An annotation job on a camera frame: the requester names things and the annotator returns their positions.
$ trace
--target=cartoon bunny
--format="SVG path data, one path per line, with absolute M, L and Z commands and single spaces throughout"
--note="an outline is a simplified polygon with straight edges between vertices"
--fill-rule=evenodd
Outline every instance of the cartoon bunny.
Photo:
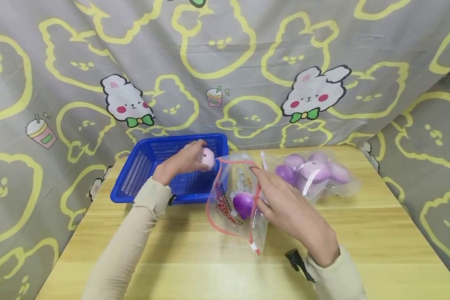
M 143 92 L 127 82 L 125 77 L 113 74 L 100 81 L 106 95 L 106 110 L 118 121 L 130 128 L 139 124 L 153 126 L 152 108 L 143 101 Z
M 328 110 L 344 97 L 344 79 L 352 72 L 342 65 L 322 74 L 319 67 L 310 67 L 295 77 L 292 90 L 282 104 L 282 114 L 291 116 L 290 123 L 301 119 L 315 120 L 320 111 Z

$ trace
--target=plastic bag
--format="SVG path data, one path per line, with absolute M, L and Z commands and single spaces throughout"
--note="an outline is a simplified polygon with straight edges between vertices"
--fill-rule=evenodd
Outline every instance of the plastic bag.
M 350 197 L 360 181 L 340 164 L 332 152 L 311 150 L 274 157 L 262 151 L 263 167 L 297 188 L 312 204 L 333 195 Z
M 260 255 L 268 221 L 257 209 L 260 185 L 249 170 L 258 167 L 246 153 L 219 157 L 219 170 L 207 201 L 207 218 L 221 233 L 243 237 Z

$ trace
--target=green bow tie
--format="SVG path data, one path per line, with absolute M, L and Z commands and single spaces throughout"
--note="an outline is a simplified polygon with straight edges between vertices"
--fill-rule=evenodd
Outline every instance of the green bow tie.
M 127 121 L 127 126 L 130 128 L 137 127 L 138 124 L 146 124 L 148 126 L 153 126 L 153 124 L 155 124 L 151 114 L 146 114 L 145 116 L 138 118 L 128 117 L 125 120 Z
M 197 8 L 202 8 L 205 6 L 206 1 L 207 0 L 190 0 L 190 3 Z
M 319 108 L 314 108 L 311 111 L 306 111 L 304 113 L 293 113 L 292 114 L 292 119 L 290 120 L 290 123 L 297 123 L 298 121 L 300 121 L 301 119 L 309 119 L 309 120 L 314 120 L 318 117 L 318 113 L 320 112 Z

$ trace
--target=purple squishy toy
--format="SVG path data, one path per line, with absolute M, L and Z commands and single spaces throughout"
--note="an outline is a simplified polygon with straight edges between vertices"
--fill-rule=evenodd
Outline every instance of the purple squishy toy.
M 215 154 L 213 154 L 213 151 L 211 151 L 209 148 L 203 147 L 202 151 L 200 151 L 200 153 L 197 155 L 196 160 L 202 164 L 206 164 L 208 166 L 207 171 L 210 171 L 213 169 L 213 167 L 215 167 Z
M 300 175 L 313 183 L 320 183 L 330 179 L 331 174 L 328 165 L 319 161 L 307 161 L 300 169 Z
M 280 176 L 283 180 L 290 183 L 292 186 L 297 186 L 297 173 L 287 165 L 279 165 L 275 168 L 275 174 Z
M 328 157 L 325 152 L 314 152 L 312 153 L 312 155 L 310 155 L 308 160 L 314 160 L 322 164 L 328 164 Z
M 314 196 L 316 193 L 320 192 L 320 189 L 321 186 L 308 182 L 308 180 L 304 177 L 300 177 L 298 179 L 298 190 L 304 196 Z
M 284 165 L 291 168 L 294 171 L 298 171 L 302 165 L 305 164 L 305 160 L 301 155 L 298 154 L 290 154 L 287 155 L 284 159 Z
M 331 171 L 330 179 L 339 184 L 345 184 L 350 182 L 350 174 L 347 169 L 337 164 L 329 164 Z
M 239 192 L 232 200 L 233 207 L 240 215 L 240 218 L 246 220 L 252 214 L 253 195 L 252 193 Z

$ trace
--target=gray curtain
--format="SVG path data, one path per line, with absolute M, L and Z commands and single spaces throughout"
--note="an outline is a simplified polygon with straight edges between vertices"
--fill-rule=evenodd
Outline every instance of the gray curtain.
M 4 0 L 0 299 L 135 142 L 207 132 L 361 147 L 450 269 L 450 0 Z

